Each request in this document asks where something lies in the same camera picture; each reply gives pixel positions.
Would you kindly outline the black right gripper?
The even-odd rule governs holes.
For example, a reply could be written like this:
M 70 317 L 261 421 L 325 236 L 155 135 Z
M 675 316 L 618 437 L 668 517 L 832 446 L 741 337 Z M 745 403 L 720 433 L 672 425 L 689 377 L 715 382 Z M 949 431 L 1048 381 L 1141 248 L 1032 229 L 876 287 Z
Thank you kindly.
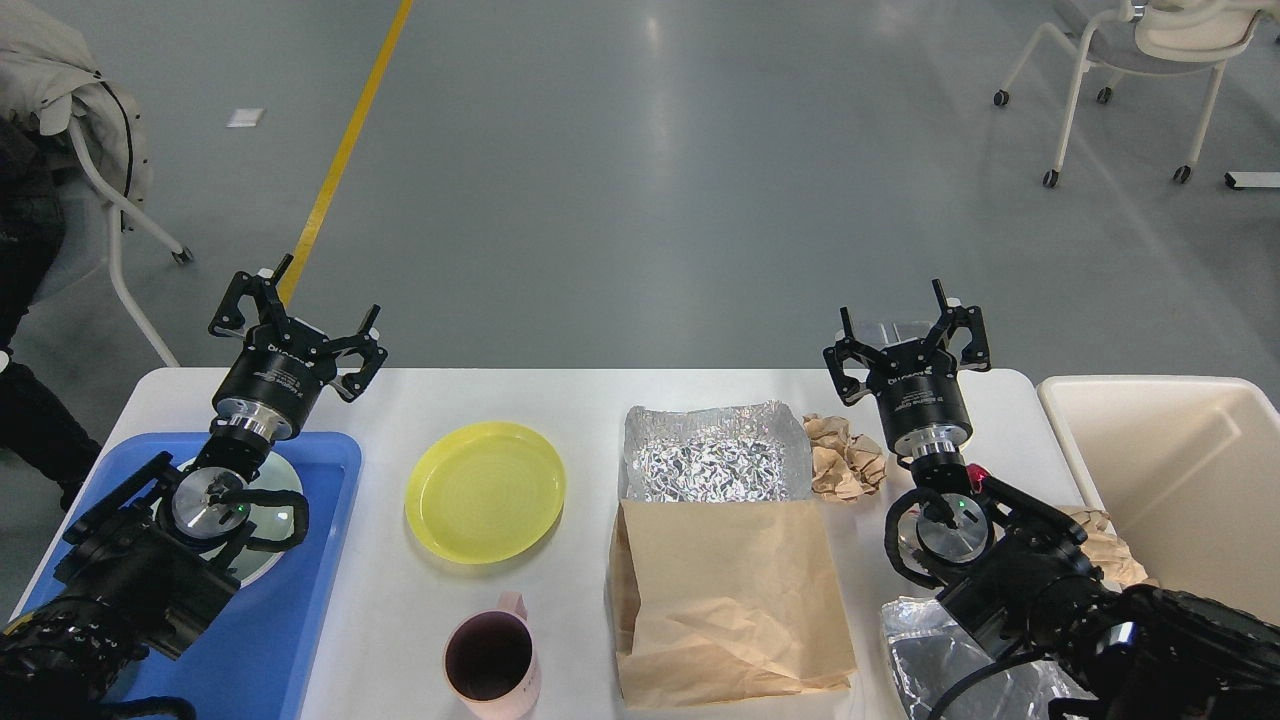
M 940 315 L 924 343 L 897 343 L 881 351 L 856 337 L 849 307 L 838 310 L 841 336 L 823 348 L 823 359 L 844 406 L 872 393 L 884 438 L 900 457 L 920 457 L 928 445 L 946 452 L 961 448 L 973 425 L 957 382 L 960 370 L 989 372 L 991 351 L 983 311 L 950 297 L 941 279 L 932 281 Z M 864 380 L 850 363 L 868 372 Z

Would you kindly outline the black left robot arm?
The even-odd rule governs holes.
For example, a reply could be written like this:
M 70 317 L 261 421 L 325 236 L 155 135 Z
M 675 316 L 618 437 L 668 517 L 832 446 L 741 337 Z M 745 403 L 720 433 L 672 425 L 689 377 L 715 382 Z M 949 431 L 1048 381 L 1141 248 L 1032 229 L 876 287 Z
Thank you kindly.
M 228 284 L 209 331 L 243 347 L 189 465 L 155 455 L 64 530 L 70 548 L 54 571 L 63 591 L 3 629 L 5 719 L 196 717 L 180 697 L 106 694 L 151 651 L 178 659 L 210 628 L 241 589 L 230 566 L 244 551 L 305 542 L 308 501 L 262 486 L 261 468 L 301 433 L 325 387 L 352 402 L 388 356 L 378 305 L 342 337 L 292 316 L 278 290 L 292 261 Z

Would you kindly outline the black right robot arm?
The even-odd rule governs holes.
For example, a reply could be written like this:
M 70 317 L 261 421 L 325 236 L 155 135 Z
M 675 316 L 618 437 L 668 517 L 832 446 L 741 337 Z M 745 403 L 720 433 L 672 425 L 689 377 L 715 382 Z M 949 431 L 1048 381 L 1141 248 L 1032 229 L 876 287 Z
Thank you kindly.
M 959 377 L 989 370 L 986 324 L 980 307 L 932 287 L 940 315 L 924 336 L 876 347 L 842 307 L 842 334 L 823 352 L 842 404 L 873 397 L 911 475 L 884 518 L 892 569 L 934 591 L 989 657 L 931 716 L 1000 673 L 1051 660 L 1085 692 L 1051 700 L 1052 719 L 1275 719 L 1274 624 L 1185 591 L 1108 589 L 1080 524 L 964 459 L 973 425 Z

